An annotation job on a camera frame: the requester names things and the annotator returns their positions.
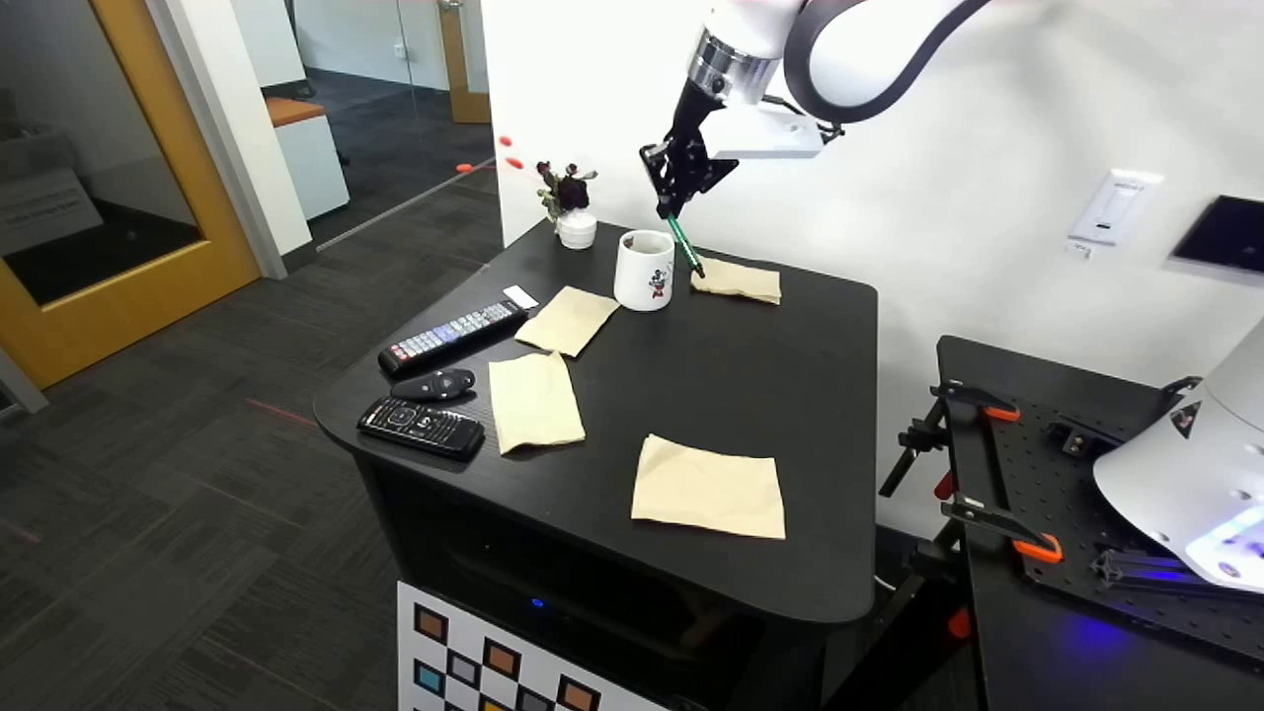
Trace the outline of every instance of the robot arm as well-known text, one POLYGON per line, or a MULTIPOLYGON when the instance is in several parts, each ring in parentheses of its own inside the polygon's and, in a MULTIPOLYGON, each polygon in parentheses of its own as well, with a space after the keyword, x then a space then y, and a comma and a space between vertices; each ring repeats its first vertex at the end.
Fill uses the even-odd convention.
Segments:
POLYGON ((740 160, 815 160, 891 107, 986 0, 715 0, 662 144, 639 150, 658 217, 720 186, 740 160), (794 104, 770 98, 782 66, 794 104))

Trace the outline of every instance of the tan napkin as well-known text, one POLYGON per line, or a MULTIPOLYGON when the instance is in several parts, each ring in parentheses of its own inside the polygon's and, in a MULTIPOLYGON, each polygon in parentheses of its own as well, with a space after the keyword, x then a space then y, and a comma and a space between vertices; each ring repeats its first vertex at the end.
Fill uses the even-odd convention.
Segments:
POLYGON ((715 293, 715 295, 745 295, 745 302, 764 302, 764 304, 782 304, 782 273, 770 270, 745 270, 736 262, 704 262, 707 277, 690 277, 690 285, 698 293, 715 293))
POLYGON ((619 304, 608 295, 560 290, 532 320, 519 328, 519 339, 541 353, 579 354, 615 310, 619 304))
POLYGON ((786 541, 773 460, 736 460, 648 433, 632 519, 786 541))
POLYGON ((560 354, 498 361, 490 374, 490 418, 498 451, 585 443, 577 390, 560 354))

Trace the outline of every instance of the small cup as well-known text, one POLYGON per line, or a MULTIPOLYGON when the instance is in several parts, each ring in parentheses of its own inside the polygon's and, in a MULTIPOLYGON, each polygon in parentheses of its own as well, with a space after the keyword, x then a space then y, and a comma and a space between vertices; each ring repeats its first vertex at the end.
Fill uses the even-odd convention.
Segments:
POLYGON ((615 254, 615 302, 632 314, 658 314, 672 302, 677 242, 658 228, 632 228, 615 254))
POLYGON ((564 248, 589 248, 595 237, 595 217, 594 217, 594 211, 569 211, 557 217, 554 228, 564 248))

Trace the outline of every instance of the tv remote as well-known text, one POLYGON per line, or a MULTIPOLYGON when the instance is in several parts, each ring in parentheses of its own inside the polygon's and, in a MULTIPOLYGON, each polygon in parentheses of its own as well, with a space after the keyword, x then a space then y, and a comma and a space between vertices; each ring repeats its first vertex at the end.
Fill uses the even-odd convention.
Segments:
POLYGON ((481 422, 431 412, 408 399, 381 399, 362 412, 359 431, 366 440, 398 443, 438 460, 469 462, 481 448, 481 422))
POLYGON ((416 331, 408 339, 394 339, 381 353, 381 364, 386 372, 386 379, 408 379, 417 372, 431 372, 438 364, 462 361, 492 339, 506 339, 531 314, 536 310, 536 302, 531 293, 523 293, 519 285, 506 290, 503 302, 467 314, 458 320, 446 320, 438 328, 416 331))

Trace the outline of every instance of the checkerboard pattern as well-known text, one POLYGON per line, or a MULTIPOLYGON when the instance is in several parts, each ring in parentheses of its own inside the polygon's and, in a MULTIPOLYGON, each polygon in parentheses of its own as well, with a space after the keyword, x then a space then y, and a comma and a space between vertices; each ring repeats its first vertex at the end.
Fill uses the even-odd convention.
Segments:
POLYGON ((662 711, 398 581, 398 711, 662 711))

